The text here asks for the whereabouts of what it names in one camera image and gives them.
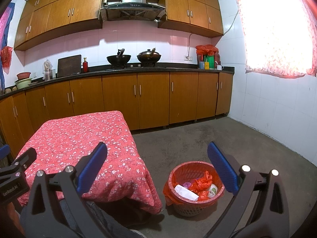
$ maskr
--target black countertop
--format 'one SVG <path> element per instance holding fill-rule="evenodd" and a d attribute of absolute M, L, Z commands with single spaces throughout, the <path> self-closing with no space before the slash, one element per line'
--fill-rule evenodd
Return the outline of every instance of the black countertop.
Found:
<path fill-rule="evenodd" d="M 79 79 L 79 78 L 87 78 L 87 77 L 94 77 L 94 76 L 103 76 L 103 75 L 112 75 L 112 74 L 124 74 L 124 73 L 144 73 L 144 72 L 207 72 L 207 73 L 230 73 L 234 74 L 234 67 L 229 67 L 229 66 L 224 66 L 223 70 L 201 70 L 201 69 L 195 69 L 195 68 L 189 68 L 189 67 L 196 67 L 195 64 L 174 64 L 174 63 L 166 63 L 168 66 L 176 66 L 176 67 L 131 67 L 131 68 L 124 68 L 124 69 L 104 69 L 104 68 L 109 68 L 108 65 L 103 65 L 103 66 L 93 66 L 89 67 L 88 73 L 81 73 L 81 74 L 74 74 L 74 75 L 69 75 L 66 77 L 60 77 L 60 78 L 55 78 L 49 81 L 41 81 L 41 79 L 37 79 L 35 81 L 41 81 L 38 82 L 32 86 L 25 87 L 22 89 L 18 89 L 15 91 L 11 91 L 9 93 L 3 94 L 0 96 L 0 99 L 9 97 L 13 94 L 29 90 L 32 88 L 36 88 L 39 86 L 44 86 L 44 85 L 50 85 L 53 83 L 57 82 L 63 82 L 63 81 L 69 81 L 73 79 Z"/>

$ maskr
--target countertop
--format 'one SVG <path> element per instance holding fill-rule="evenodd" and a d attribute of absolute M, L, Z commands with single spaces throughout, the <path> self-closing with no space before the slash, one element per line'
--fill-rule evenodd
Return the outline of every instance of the countertop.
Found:
<path fill-rule="evenodd" d="M 103 75 L 111 75 L 111 74 L 125 74 L 125 73 L 141 73 L 141 72 L 206 72 L 206 73 L 229 73 L 234 74 L 234 67 L 225 66 L 224 70 L 201 70 L 201 69 L 193 69 L 193 68 L 181 68 L 181 67 L 131 67 L 124 69 L 106 69 L 100 71 L 91 71 L 88 73 L 74 74 L 66 77 L 55 78 L 49 81 L 42 81 L 36 83 L 32 86 L 25 87 L 22 89 L 18 89 L 15 91 L 11 91 L 9 93 L 3 94 L 0 96 L 0 99 L 9 97 L 13 94 L 29 90 L 32 88 L 36 88 L 39 86 L 49 85 L 57 82 L 69 81 L 73 79 L 86 78 L 86 77 L 94 77 L 94 76 L 103 76 Z"/>

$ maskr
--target electrical outlet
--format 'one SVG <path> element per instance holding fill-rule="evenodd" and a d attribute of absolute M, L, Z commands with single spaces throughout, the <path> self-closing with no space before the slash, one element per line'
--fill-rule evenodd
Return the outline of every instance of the electrical outlet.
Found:
<path fill-rule="evenodd" d="M 187 56 L 187 55 L 184 55 L 184 61 L 193 61 L 193 57 L 192 56 Z"/>

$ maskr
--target red plastic bag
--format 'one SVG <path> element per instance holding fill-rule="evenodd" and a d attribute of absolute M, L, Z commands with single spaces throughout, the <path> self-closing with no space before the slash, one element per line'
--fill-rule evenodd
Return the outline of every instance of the red plastic bag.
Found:
<path fill-rule="evenodd" d="M 198 193 L 201 191 L 208 190 L 212 184 L 212 176 L 209 174 L 208 171 L 205 172 L 205 175 L 197 180 L 188 188 L 190 191 Z"/>
<path fill-rule="evenodd" d="M 9 74 L 11 57 L 12 57 L 12 49 L 13 49 L 12 47 L 5 46 L 0 52 L 2 68 L 6 74 Z"/>
<path fill-rule="evenodd" d="M 196 53 L 201 55 L 214 55 L 219 50 L 213 45 L 196 46 Z"/>

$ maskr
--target red trash basket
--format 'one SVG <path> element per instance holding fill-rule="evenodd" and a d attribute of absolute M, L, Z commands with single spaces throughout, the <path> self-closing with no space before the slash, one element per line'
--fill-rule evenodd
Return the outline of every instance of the red trash basket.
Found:
<path fill-rule="evenodd" d="M 175 184 L 182 185 L 192 179 L 201 178 L 208 171 L 212 175 L 212 183 L 218 188 L 217 194 L 208 200 L 192 201 L 180 196 L 175 190 Z M 164 185 L 163 193 L 167 206 L 173 204 L 175 211 L 182 216 L 198 215 L 205 207 L 214 204 L 223 196 L 224 185 L 212 164 L 203 161 L 189 161 L 176 166 Z"/>

